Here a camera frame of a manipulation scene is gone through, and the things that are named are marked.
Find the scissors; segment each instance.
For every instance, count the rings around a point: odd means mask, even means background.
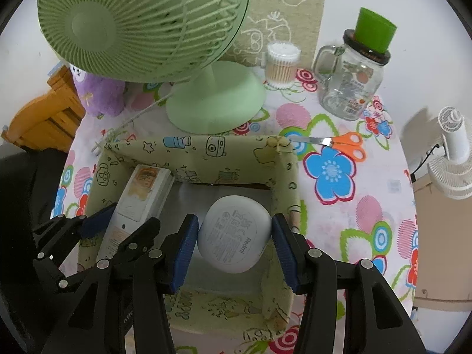
[[[293,142],[306,142],[310,144],[329,146],[343,152],[356,162],[365,161],[367,158],[365,150],[360,147],[363,142],[362,136],[357,132],[348,132],[345,135],[325,138],[290,135],[289,140]]]

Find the scissor blade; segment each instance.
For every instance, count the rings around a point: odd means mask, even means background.
[[[325,145],[325,146],[332,146],[333,144],[332,139],[330,137],[322,138],[322,137],[302,137],[302,136],[290,135],[289,140],[293,142],[305,142],[309,144]]]

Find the floral tablecloth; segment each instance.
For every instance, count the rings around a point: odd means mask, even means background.
[[[261,80],[264,72],[253,71]],[[302,135],[329,137],[357,131],[363,138],[367,159],[355,162],[331,148],[299,143],[299,192],[301,232],[317,248],[335,260],[357,262],[372,259],[410,313],[414,297],[418,231],[412,186],[398,134],[381,98],[376,96],[355,122],[327,113],[318,103],[312,73],[299,69],[290,89],[264,84],[267,100],[248,123],[224,135]],[[58,190],[54,215],[74,217],[83,213],[98,157],[91,153],[96,140],[142,110],[171,89],[167,83],[127,84],[126,108],[118,117],[86,115],[77,130]],[[172,125],[165,102],[143,114],[117,139],[139,139],[149,135],[186,135]],[[62,270],[76,270],[73,254]],[[295,299],[289,328],[282,337],[266,331],[243,333],[239,338],[195,335],[172,331],[181,354],[290,354],[293,351],[304,307],[304,297]],[[345,299],[338,294],[335,353],[343,350]],[[127,335],[127,351],[134,352],[133,335]]]

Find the power cord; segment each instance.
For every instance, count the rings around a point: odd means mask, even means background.
[[[91,150],[92,153],[94,153],[95,151],[95,156],[98,156],[101,152],[101,149],[103,148],[103,146],[105,145],[105,143],[107,142],[108,139],[113,139],[115,137],[115,135],[117,135],[118,133],[120,133],[121,130],[123,130],[124,128],[126,128],[126,126],[133,122],[136,118],[140,117],[141,115],[143,115],[144,113],[147,113],[149,112],[153,107],[155,107],[156,105],[159,105],[161,102],[164,102],[166,99],[168,99],[171,95],[173,94],[173,91],[169,92],[168,94],[166,94],[164,97],[162,98],[159,98],[157,101],[154,101],[152,104],[150,104],[147,108],[141,110],[140,112],[138,112],[136,115],[132,116],[131,118],[129,118],[128,120],[124,121],[118,128],[114,129],[113,132],[111,134],[106,134],[104,135],[101,140],[99,142],[96,142],[95,141],[95,146],[94,148]]]
[[[419,166],[415,169],[415,171],[413,173],[410,174],[410,178],[411,178],[411,181],[412,183],[413,182],[416,182],[416,177],[415,177],[415,173],[419,170],[419,168],[421,168],[423,166],[423,164],[426,162],[426,160],[428,159],[428,157],[433,154],[433,151],[436,149],[436,148],[439,148],[441,147],[441,145],[439,144],[436,144],[433,146],[433,148],[426,154],[426,158],[423,159],[423,161],[421,161],[421,164],[419,164]]]

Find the fan stand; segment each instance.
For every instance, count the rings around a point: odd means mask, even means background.
[[[179,84],[166,103],[169,120],[200,135],[227,132],[259,112],[266,99],[260,80],[246,66],[217,61]]]

